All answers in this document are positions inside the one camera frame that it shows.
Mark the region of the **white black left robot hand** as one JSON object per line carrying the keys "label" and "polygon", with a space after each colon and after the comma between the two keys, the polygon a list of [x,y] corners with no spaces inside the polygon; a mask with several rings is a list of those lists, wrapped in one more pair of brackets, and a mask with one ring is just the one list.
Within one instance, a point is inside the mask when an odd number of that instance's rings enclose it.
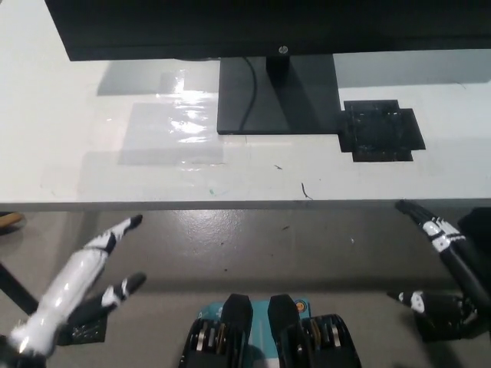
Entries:
{"label": "white black left robot hand", "polygon": [[8,345],[20,355],[48,358],[63,327],[105,317],[134,294],[147,279],[142,272],[108,286],[96,297],[84,299],[104,271],[117,243],[142,220],[142,215],[129,217],[74,252],[42,295],[35,312],[8,335]]}

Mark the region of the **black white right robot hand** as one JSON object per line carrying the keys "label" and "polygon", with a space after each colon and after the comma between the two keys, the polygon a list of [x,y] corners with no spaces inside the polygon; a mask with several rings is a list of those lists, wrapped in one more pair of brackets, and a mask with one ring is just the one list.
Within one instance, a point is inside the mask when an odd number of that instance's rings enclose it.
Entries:
{"label": "black white right robot hand", "polygon": [[425,343],[473,339],[490,332],[490,208],[474,208],[457,225],[413,201],[395,208],[427,237],[461,294],[388,291],[387,296],[413,312]]}

